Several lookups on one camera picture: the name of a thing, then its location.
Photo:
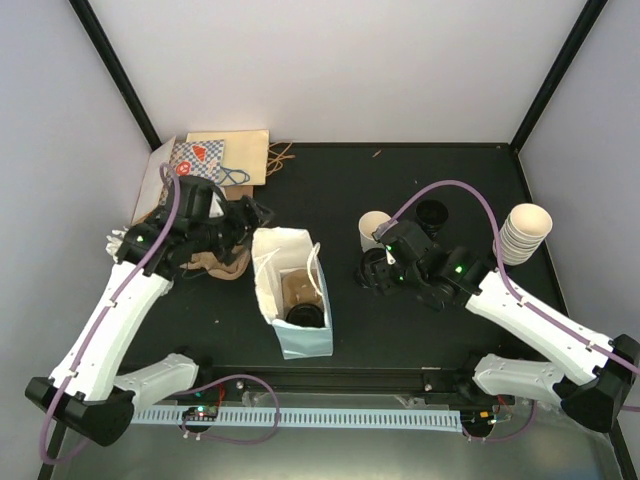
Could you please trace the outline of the light blue paper bag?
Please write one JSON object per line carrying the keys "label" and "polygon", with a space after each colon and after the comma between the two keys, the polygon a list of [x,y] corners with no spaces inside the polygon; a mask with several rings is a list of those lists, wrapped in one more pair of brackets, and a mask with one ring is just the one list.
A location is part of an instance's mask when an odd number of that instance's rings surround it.
{"label": "light blue paper bag", "polygon": [[286,360],[330,357],[333,330],[320,244],[308,231],[259,228],[251,259],[260,313]]}

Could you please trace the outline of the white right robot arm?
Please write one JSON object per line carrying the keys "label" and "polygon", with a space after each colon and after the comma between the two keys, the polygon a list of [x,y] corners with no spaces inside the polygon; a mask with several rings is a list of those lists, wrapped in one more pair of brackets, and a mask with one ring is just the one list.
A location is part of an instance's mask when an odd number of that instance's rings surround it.
{"label": "white right robot arm", "polygon": [[382,295],[415,292],[435,311],[459,306],[503,328],[542,361],[482,357],[454,379],[457,396],[479,402],[508,395],[555,405],[581,426],[608,433],[639,374],[639,343],[610,338],[571,320],[464,247],[447,250],[411,221],[382,224],[363,260],[364,282]]}

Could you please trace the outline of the single black cup lid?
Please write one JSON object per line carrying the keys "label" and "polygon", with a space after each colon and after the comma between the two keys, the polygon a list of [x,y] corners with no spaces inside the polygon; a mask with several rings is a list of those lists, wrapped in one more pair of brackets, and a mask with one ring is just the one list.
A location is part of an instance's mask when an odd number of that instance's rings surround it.
{"label": "single black cup lid", "polygon": [[287,313],[285,321],[290,325],[302,328],[325,327],[323,310],[311,303],[301,303],[292,307]]}

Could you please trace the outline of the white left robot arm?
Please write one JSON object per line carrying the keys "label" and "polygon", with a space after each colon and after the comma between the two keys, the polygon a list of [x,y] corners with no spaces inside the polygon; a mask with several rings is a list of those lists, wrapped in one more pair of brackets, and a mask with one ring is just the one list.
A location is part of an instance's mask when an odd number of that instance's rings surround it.
{"label": "white left robot arm", "polygon": [[90,441],[109,446],[133,416],[179,392],[193,399],[214,388],[213,372],[185,353],[122,375],[120,365],[155,302],[196,253],[231,264],[272,210],[243,196],[228,201],[210,180],[173,179],[164,202],[124,234],[107,286],[82,333],[47,377],[34,377],[26,397]]}

